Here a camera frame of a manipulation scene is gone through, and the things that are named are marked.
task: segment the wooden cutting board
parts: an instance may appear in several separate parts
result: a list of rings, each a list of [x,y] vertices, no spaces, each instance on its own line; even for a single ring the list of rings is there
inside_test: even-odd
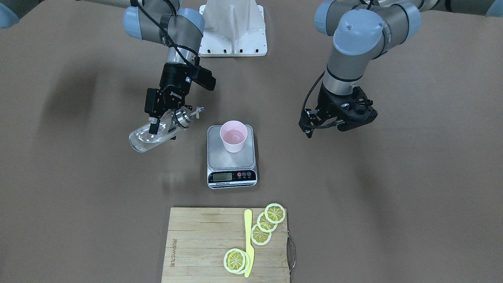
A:
[[[265,208],[252,208],[253,225]],[[161,283],[289,283],[287,219],[271,240],[255,248],[248,278],[228,272],[223,257],[232,248],[245,250],[245,208],[173,207],[167,231]]]

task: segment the clear bottle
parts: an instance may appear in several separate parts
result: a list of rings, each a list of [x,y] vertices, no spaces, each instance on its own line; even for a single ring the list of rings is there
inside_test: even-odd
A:
[[[177,135],[178,126],[173,120],[173,111],[168,111],[160,119],[159,132],[148,132],[150,123],[143,125],[129,134],[129,143],[138,152],[146,152]]]

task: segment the citrus slice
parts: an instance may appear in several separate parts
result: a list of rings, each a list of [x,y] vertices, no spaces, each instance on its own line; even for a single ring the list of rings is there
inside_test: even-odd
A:
[[[267,220],[266,212],[263,212],[259,215],[259,217],[257,218],[257,225],[260,230],[267,232],[267,233],[270,233],[270,232],[276,230],[276,227],[278,226],[278,224],[272,224],[271,222],[269,222]]]
[[[248,256],[246,252],[244,253],[244,262],[245,264],[243,270],[236,272],[236,274],[243,274],[250,267],[250,256]]]
[[[285,219],[286,211],[281,204],[271,203],[266,207],[265,216],[272,224],[281,223]]]
[[[258,227],[257,224],[255,224],[252,228],[251,228],[251,240],[254,244],[258,245],[258,246],[263,246],[267,243],[269,243],[269,241],[271,240],[271,236],[273,233],[268,233],[268,232],[264,232],[262,230],[260,230],[260,228]]]
[[[223,258],[223,266],[230,273],[240,272],[245,265],[245,255],[240,249],[230,249]]]

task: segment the cup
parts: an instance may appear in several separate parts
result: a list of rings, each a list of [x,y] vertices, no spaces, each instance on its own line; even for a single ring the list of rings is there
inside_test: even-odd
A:
[[[248,136],[246,126],[239,121],[228,121],[220,128],[220,138],[228,152],[238,152],[244,146]]]

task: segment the digital kitchen scale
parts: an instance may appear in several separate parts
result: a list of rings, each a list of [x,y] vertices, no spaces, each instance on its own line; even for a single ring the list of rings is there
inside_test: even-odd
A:
[[[259,179],[255,160],[253,129],[245,125],[248,136],[243,148],[230,153],[220,138],[222,126],[208,128],[208,186],[212,189],[254,186]]]

